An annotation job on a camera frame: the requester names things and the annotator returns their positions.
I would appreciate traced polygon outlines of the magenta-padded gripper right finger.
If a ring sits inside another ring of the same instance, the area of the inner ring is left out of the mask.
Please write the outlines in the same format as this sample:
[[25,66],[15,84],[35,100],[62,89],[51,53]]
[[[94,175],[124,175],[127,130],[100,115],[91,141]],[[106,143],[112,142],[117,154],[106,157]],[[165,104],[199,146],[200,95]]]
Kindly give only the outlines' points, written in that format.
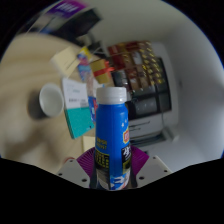
[[172,173],[158,156],[150,157],[135,146],[132,146],[131,150],[132,160],[129,188],[144,187]]

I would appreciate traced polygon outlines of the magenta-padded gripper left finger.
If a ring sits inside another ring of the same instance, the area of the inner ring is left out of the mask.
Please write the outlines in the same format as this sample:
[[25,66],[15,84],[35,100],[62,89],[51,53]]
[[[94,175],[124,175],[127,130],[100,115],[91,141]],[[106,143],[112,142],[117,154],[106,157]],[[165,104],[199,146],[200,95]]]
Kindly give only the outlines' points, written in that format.
[[94,148],[88,149],[77,159],[68,158],[57,172],[57,176],[80,187],[95,189],[97,186],[94,165]]

